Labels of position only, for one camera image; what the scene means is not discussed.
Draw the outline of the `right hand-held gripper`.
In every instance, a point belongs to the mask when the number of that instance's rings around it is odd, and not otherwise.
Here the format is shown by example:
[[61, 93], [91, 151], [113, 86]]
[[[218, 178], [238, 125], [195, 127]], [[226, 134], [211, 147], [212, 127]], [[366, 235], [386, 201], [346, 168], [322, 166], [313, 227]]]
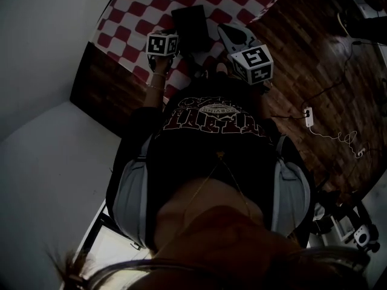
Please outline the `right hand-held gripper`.
[[240, 25], [219, 24], [218, 34], [231, 55], [233, 70], [249, 85], [273, 78], [274, 61], [266, 45]]

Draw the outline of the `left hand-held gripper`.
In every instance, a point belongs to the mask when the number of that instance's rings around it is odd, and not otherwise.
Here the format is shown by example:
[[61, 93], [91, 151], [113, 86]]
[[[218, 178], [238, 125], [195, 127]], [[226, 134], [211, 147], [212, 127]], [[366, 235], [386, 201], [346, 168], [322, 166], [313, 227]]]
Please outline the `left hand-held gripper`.
[[174, 29], [150, 33], [146, 41], [146, 54], [171, 56], [178, 54], [179, 35]]

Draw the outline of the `person's left forearm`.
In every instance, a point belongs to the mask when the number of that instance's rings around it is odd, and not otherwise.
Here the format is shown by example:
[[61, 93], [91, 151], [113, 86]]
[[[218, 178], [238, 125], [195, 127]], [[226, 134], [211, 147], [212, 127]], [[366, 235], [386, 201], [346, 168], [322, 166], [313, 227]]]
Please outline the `person's left forearm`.
[[157, 56], [155, 58], [155, 72], [146, 90], [144, 107], [162, 108], [168, 65], [168, 57]]

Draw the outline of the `person's right forearm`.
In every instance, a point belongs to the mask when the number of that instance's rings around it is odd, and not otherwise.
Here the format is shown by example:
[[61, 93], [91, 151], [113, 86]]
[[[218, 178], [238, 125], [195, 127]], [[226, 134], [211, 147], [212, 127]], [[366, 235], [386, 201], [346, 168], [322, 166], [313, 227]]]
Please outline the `person's right forearm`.
[[251, 90], [251, 98], [255, 106], [257, 116], [261, 119], [269, 119], [271, 117], [270, 110], [265, 96], [261, 94], [261, 87], [259, 85], [253, 85]]

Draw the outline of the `black telephone base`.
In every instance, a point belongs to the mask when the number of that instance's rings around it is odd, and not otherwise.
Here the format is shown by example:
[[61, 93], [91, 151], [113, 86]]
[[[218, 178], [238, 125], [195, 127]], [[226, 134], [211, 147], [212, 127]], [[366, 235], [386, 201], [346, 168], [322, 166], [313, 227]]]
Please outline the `black telephone base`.
[[190, 36], [186, 47], [180, 43], [183, 53], [207, 52], [210, 48], [210, 37], [202, 5], [186, 7], [189, 9]]

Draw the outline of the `red white checkered tablecloth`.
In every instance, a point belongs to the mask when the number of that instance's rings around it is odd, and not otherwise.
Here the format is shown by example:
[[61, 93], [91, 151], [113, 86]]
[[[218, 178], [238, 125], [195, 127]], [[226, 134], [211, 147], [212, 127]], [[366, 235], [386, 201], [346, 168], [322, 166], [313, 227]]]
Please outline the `red white checkered tablecloth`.
[[208, 53], [194, 54], [200, 66], [208, 67], [223, 52], [217, 26], [247, 25], [261, 18], [277, 0], [112, 0], [91, 42], [109, 57], [149, 84], [152, 71], [146, 55], [147, 35], [172, 28], [172, 11], [201, 5], [210, 37]]

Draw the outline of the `black printed t-shirt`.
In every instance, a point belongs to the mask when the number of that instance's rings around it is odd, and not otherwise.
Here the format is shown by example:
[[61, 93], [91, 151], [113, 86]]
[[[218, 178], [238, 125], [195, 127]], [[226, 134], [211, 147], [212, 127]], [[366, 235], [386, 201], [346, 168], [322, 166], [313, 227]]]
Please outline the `black printed t-shirt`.
[[220, 72], [167, 104], [147, 155], [156, 249], [214, 206], [231, 206], [270, 228], [279, 131], [271, 118], [257, 116], [251, 91]]

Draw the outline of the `grey vest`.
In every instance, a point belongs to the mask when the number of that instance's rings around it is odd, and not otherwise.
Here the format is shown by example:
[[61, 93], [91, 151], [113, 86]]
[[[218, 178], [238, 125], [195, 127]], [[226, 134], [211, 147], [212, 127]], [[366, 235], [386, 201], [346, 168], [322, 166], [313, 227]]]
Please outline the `grey vest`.
[[[164, 110], [142, 107], [129, 118], [127, 134], [122, 138], [106, 191], [106, 207], [121, 232], [142, 247], [154, 248], [149, 217], [149, 171], [147, 155], [157, 123]], [[306, 229], [314, 210], [315, 183], [298, 150], [286, 135], [275, 143], [276, 162], [273, 190], [302, 189], [310, 203]]]

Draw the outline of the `black office chair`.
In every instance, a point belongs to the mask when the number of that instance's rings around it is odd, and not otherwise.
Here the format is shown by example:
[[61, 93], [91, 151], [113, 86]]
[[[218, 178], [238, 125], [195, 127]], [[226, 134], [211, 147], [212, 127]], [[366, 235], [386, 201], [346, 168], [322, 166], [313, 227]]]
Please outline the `black office chair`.
[[323, 181], [316, 187], [316, 205], [314, 208], [314, 218], [310, 232], [315, 235], [327, 234], [333, 226], [331, 217], [335, 217], [338, 221], [344, 216], [348, 217], [352, 226], [358, 229], [361, 226], [361, 219], [355, 213], [352, 207], [342, 202], [338, 205], [341, 191], [334, 190], [328, 192], [323, 189], [323, 186], [330, 179], [330, 174], [326, 173]]

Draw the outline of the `white and black device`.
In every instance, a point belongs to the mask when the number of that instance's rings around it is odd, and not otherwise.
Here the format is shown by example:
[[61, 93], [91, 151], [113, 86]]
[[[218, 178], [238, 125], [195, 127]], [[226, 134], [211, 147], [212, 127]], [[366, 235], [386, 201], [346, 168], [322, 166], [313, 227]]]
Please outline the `white and black device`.
[[354, 239], [358, 246], [365, 247], [370, 241], [370, 233], [369, 229], [366, 225], [361, 225], [355, 232], [354, 232]]

